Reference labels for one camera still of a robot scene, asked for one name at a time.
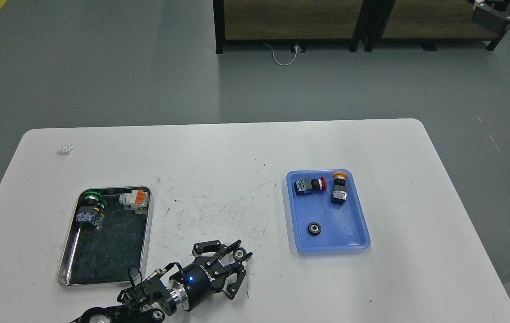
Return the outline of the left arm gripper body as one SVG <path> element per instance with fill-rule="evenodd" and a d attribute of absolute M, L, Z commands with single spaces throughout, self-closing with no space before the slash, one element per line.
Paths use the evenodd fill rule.
<path fill-rule="evenodd" d="M 181 297 L 179 307 L 185 311 L 194 310 L 216 293 L 231 298 L 231 292 L 226 290 L 229 273 L 224 273 L 225 266 L 219 260 L 208 266 L 207 259 L 200 256 L 169 277 L 171 289 Z"/>

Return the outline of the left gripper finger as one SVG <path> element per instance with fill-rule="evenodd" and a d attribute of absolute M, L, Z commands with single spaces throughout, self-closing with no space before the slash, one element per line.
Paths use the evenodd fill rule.
<path fill-rule="evenodd" d="M 242 248 L 241 240 L 237 240 L 229 245 L 219 240 L 195 243 L 192 247 L 192 255 L 195 257 L 192 264 L 202 270 L 220 270 L 225 266 L 221 261 L 226 256 L 232 257 L 233 251 L 237 248 Z"/>
<path fill-rule="evenodd" d="M 244 263 L 251 259 L 253 253 L 246 252 L 245 257 L 242 262 L 237 262 L 234 260 L 232 264 L 223 266 L 219 270 L 219 276 L 224 277 L 224 289 L 222 288 L 222 292 L 228 299 L 234 299 L 237 295 L 239 288 L 246 276 L 246 270 Z M 232 283 L 227 283 L 226 279 L 232 275 L 235 275 L 235 281 Z"/>

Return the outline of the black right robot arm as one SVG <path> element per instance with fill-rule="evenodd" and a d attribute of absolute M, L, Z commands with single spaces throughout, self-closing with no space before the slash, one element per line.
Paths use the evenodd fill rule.
<path fill-rule="evenodd" d="M 496 38 L 487 45 L 494 51 L 510 30 L 510 0 L 471 0 L 472 22 L 495 34 Z"/>

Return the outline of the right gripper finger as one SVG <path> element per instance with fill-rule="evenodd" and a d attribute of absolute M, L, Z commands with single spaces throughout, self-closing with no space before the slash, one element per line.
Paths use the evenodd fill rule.
<path fill-rule="evenodd" d="M 508 31 L 510 2 L 475 2 L 472 21 L 488 31 Z"/>

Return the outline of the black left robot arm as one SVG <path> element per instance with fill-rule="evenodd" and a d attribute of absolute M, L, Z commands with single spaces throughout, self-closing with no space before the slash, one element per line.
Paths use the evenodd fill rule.
<path fill-rule="evenodd" d="M 192 311 L 217 293 L 234 299 L 247 275 L 245 265 L 252 253 L 237 240 L 230 245 L 218 240 L 192 247 L 194 261 L 187 266 L 171 262 L 118 295 L 118 306 L 92 307 L 77 323 L 162 323 L 178 309 Z"/>

